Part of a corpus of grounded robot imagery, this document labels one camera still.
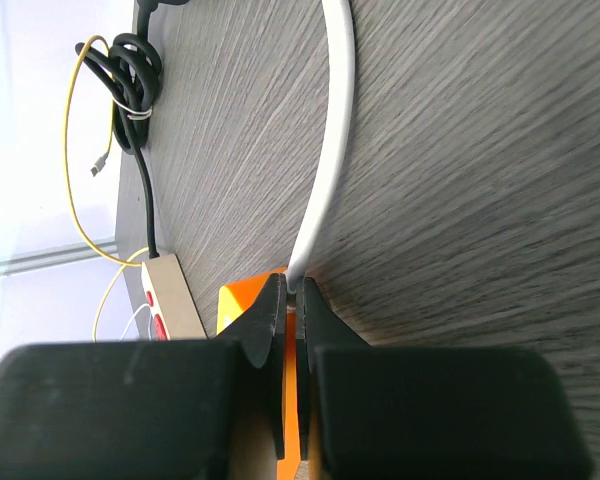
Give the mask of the orange power strip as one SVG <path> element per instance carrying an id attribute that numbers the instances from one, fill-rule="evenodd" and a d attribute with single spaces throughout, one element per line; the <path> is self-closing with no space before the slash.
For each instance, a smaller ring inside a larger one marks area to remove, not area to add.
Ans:
<path id="1" fill-rule="evenodd" d="M 276 269 L 219 291 L 216 337 L 237 344 L 244 365 L 229 445 L 230 479 L 323 479 L 302 309 Z"/>

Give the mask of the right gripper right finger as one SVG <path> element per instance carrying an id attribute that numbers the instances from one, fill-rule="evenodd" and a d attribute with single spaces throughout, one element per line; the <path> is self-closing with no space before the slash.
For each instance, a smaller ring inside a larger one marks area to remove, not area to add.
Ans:
<path id="1" fill-rule="evenodd" d="M 301 446 L 313 479 L 588 479 L 554 368 L 496 347 L 375 347 L 297 286 Z"/>

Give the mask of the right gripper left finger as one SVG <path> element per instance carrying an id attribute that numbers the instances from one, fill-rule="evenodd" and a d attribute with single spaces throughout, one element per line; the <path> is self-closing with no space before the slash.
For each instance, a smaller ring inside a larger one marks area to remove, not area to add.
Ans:
<path id="1" fill-rule="evenodd" d="M 0 361 L 0 479 L 230 479 L 240 347 L 25 345 Z"/>

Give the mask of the beige red power strip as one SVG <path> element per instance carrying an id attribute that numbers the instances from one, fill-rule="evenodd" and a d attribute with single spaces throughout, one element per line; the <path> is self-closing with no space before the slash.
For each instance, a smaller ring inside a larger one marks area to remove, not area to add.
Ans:
<path id="1" fill-rule="evenodd" d="M 207 338 L 175 254 L 143 262 L 141 282 L 158 340 Z"/>

